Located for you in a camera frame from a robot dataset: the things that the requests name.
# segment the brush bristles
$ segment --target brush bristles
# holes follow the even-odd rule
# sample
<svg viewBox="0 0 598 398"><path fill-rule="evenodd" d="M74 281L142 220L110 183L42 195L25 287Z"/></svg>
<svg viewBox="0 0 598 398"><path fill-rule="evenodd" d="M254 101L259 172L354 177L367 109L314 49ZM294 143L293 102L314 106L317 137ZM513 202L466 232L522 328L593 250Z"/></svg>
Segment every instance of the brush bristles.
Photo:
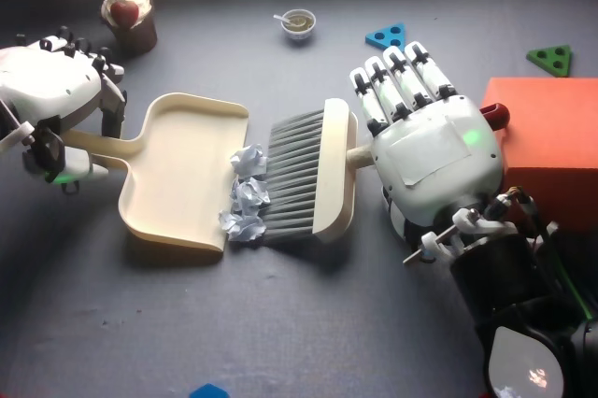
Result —
<svg viewBox="0 0 598 398"><path fill-rule="evenodd" d="M299 115L272 128L265 174L270 205L260 215L265 243L313 233L324 110Z"/></svg>

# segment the spoon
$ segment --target spoon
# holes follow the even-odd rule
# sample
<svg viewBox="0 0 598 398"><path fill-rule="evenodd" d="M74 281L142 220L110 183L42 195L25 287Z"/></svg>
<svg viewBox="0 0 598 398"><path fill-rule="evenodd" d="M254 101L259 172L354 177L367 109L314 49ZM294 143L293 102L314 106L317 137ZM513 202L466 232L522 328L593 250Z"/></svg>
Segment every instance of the spoon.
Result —
<svg viewBox="0 0 598 398"><path fill-rule="evenodd" d="M301 27L304 24L306 24L306 19L303 17L293 17L294 19L301 20L301 21L299 21L299 24L292 22L288 18L281 17L280 15L274 15L273 18L276 18L277 20L281 20L282 22L284 22L285 24L287 24L290 27Z"/></svg>

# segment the cupcake frosting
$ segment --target cupcake frosting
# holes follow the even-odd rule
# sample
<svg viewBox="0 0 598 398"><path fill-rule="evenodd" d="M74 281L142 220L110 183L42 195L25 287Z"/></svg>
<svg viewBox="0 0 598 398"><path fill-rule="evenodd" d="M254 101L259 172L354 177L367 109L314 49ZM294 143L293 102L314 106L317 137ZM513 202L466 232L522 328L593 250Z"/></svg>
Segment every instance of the cupcake frosting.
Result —
<svg viewBox="0 0 598 398"><path fill-rule="evenodd" d="M115 27L118 25L112 19L112 14L110 13L110 8L117 1L131 1L131 2L136 3L137 7L139 7L139 17L137 18L137 21L136 21L134 27L137 26L140 22L142 22L143 19L151 11L151 1L150 0L104 0L104 3L102 3L102 10L101 10L102 18L104 18L104 20L108 21L112 26L115 26Z"/></svg>

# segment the red handle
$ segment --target red handle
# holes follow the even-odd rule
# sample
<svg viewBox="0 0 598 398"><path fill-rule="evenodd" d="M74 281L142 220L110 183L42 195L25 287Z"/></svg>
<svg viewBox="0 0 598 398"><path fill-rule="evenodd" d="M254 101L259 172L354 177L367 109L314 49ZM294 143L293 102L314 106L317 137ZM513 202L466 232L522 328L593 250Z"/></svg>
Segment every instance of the red handle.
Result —
<svg viewBox="0 0 598 398"><path fill-rule="evenodd" d="M502 104L492 104L491 106L481 108L479 111L484 115L492 130L504 129L511 119L508 108Z"/></svg>

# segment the white spoon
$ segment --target white spoon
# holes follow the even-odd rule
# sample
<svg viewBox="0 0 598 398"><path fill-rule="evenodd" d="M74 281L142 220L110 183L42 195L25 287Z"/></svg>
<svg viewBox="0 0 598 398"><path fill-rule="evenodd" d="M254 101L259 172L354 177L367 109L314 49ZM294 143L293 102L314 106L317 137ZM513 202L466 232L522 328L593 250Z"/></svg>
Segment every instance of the white spoon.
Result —
<svg viewBox="0 0 598 398"><path fill-rule="evenodd" d="M306 19L303 17L294 17L294 18L299 18L299 19L303 20L303 22L301 22L300 24L295 24L288 18L281 17L280 15L274 15L273 18L276 18L277 20L281 20L282 22L284 22L285 24L287 24L290 27L301 27L306 24Z"/></svg>

